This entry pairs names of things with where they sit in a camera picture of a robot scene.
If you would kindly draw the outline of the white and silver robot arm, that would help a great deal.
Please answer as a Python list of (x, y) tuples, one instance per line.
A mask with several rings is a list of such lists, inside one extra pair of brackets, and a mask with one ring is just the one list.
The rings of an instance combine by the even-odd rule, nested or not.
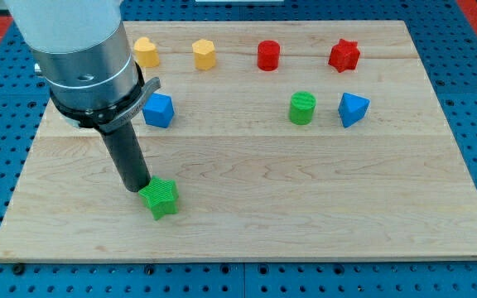
[(123, 25), (120, 0), (5, 0), (50, 86), (76, 127), (109, 134), (130, 123), (158, 78), (144, 80)]

